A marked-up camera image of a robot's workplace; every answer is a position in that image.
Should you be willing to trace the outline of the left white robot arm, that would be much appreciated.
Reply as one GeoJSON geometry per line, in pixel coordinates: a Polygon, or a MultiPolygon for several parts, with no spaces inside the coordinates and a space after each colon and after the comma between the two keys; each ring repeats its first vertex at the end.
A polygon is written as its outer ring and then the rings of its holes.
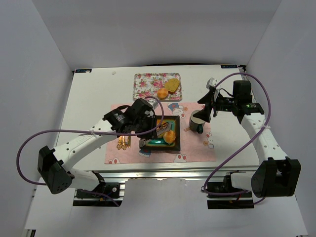
{"type": "Polygon", "coordinates": [[[136,99],[132,105],[119,106],[106,113],[88,131],[63,145],[39,151],[38,171],[52,194],[67,188],[86,190],[95,195],[106,191],[104,178],[96,171],[83,171],[74,166],[96,149],[120,136],[157,137],[155,109],[161,102],[152,96],[136,99]]]}

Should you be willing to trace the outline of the pink cartoon placemat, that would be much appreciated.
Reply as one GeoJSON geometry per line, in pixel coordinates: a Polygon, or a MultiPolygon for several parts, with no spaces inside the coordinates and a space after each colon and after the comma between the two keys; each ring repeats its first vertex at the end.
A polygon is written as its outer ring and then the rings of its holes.
{"type": "Polygon", "coordinates": [[[201,110],[203,105],[189,103],[163,103],[164,116],[180,117],[181,150],[175,152],[148,151],[139,148],[140,138],[131,137],[131,147],[118,150],[119,139],[107,143],[105,164],[130,163],[174,163],[215,161],[215,148],[212,140],[210,124],[203,126],[203,134],[193,132],[189,128],[190,115],[194,110],[201,110]]]}

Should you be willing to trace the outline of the gold fork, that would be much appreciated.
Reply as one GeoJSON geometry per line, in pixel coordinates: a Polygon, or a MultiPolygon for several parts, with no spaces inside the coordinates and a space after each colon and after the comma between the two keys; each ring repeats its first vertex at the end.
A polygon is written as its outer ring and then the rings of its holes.
{"type": "Polygon", "coordinates": [[[126,150],[127,144],[125,142],[125,136],[120,136],[118,138],[117,149],[118,150],[126,150]]]}

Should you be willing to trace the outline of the aluminium table frame rail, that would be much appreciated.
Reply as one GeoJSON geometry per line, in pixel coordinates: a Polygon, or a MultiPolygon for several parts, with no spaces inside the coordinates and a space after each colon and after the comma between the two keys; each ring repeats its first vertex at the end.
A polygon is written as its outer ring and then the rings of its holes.
{"type": "Polygon", "coordinates": [[[219,164],[215,162],[179,162],[144,164],[104,164],[94,167],[106,179],[130,178],[206,178],[219,164]]]}

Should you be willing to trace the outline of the brown bread slice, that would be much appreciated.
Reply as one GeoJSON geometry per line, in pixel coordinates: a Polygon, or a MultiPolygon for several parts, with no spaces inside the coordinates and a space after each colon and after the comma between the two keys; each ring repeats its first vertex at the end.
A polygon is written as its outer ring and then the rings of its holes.
{"type": "Polygon", "coordinates": [[[174,93],[177,90],[179,84],[180,81],[178,79],[172,78],[164,84],[164,88],[167,89],[168,92],[174,93]]]}

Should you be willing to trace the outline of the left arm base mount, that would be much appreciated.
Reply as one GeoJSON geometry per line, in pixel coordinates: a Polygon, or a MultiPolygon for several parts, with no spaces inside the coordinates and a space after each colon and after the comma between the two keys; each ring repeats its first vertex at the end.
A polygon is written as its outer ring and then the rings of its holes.
{"type": "Polygon", "coordinates": [[[76,190],[73,206],[81,207],[119,207],[123,201],[125,183],[106,182],[105,187],[95,191],[76,190]]]}

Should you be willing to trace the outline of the orange donut bread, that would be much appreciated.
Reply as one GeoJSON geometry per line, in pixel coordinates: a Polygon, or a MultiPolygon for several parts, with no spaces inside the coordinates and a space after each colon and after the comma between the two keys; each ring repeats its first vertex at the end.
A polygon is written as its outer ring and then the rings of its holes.
{"type": "Polygon", "coordinates": [[[165,120],[157,120],[157,125],[157,131],[160,131],[168,127],[168,122],[165,120]]]}

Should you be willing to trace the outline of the round bun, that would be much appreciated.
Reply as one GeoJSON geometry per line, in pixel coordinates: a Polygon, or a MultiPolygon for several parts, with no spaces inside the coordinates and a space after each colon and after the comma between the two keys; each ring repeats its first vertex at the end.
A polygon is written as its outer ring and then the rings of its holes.
{"type": "Polygon", "coordinates": [[[167,131],[163,134],[163,139],[166,143],[172,144],[176,140],[176,134],[172,130],[167,131]]]}
{"type": "Polygon", "coordinates": [[[169,92],[166,88],[160,88],[158,91],[157,91],[157,98],[160,99],[160,100],[163,100],[165,99],[167,96],[168,96],[169,92]]]}

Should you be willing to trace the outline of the silver metal tongs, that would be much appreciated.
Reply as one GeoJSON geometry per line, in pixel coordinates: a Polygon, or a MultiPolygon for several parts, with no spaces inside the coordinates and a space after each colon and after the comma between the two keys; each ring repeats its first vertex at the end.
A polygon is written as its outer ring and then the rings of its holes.
{"type": "Polygon", "coordinates": [[[170,130],[171,130],[171,127],[172,127],[172,125],[171,125],[171,123],[169,122],[169,123],[168,123],[168,127],[165,128],[165,129],[163,129],[163,130],[157,131],[157,138],[153,138],[153,139],[157,139],[157,140],[162,139],[162,138],[163,138],[163,134],[164,134],[165,132],[167,132],[167,131],[170,131],[170,130]]]}

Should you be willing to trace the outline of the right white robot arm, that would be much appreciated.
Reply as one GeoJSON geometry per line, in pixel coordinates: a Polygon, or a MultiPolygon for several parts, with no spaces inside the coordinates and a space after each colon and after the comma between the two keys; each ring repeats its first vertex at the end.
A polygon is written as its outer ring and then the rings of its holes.
{"type": "Polygon", "coordinates": [[[254,172],[229,172],[219,188],[213,188],[206,180],[202,191],[210,196],[234,196],[246,192],[253,192],[258,198],[294,195],[301,164],[290,159],[274,138],[266,124],[268,118],[264,110],[259,103],[252,101],[251,83],[235,80],[230,97],[220,94],[218,84],[214,78],[207,82],[209,92],[198,101],[204,104],[204,108],[193,116],[210,122],[210,117],[217,116],[218,111],[231,112],[247,132],[248,144],[254,146],[260,165],[254,172]]]}

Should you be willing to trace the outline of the gold knife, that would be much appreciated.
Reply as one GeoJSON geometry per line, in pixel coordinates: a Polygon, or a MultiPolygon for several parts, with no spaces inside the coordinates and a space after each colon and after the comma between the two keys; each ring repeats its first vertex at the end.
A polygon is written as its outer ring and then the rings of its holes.
{"type": "Polygon", "coordinates": [[[127,147],[130,148],[131,147],[131,136],[127,137],[127,147]]]}

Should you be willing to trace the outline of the dark green mug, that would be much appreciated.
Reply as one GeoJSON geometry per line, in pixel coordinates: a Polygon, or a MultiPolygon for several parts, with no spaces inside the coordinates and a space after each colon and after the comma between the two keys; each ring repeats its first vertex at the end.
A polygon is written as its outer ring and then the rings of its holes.
{"type": "Polygon", "coordinates": [[[198,134],[203,134],[203,126],[205,124],[205,121],[194,117],[194,114],[196,114],[198,110],[194,110],[189,119],[189,128],[191,131],[196,132],[198,134]]]}

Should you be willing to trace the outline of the floral rectangular tray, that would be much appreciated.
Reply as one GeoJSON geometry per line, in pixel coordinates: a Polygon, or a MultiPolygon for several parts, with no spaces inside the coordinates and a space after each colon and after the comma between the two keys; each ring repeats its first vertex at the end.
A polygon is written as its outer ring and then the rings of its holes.
{"type": "Polygon", "coordinates": [[[177,79],[179,85],[175,92],[169,93],[164,101],[179,102],[182,100],[181,76],[179,73],[137,73],[134,75],[133,100],[146,96],[157,96],[157,91],[171,80],[177,79]]]}

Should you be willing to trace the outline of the black teal square plate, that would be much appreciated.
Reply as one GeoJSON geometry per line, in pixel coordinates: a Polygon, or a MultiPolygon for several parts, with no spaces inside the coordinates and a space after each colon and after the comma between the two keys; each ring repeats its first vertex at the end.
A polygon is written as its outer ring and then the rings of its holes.
{"type": "Polygon", "coordinates": [[[181,150],[180,142],[180,117],[179,116],[164,116],[166,122],[170,122],[172,127],[171,130],[176,134],[176,140],[172,144],[168,144],[164,139],[160,139],[156,142],[151,142],[148,145],[140,148],[141,150],[148,151],[164,151],[164,152],[175,152],[181,150]]]}

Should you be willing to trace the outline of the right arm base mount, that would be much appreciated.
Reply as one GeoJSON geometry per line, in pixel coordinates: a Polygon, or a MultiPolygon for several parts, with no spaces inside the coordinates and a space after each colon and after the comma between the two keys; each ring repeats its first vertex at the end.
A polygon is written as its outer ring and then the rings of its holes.
{"type": "Polygon", "coordinates": [[[242,189],[234,188],[231,179],[232,172],[227,172],[222,181],[209,181],[206,190],[207,208],[219,209],[251,209],[254,208],[252,193],[240,193],[242,189]]]}

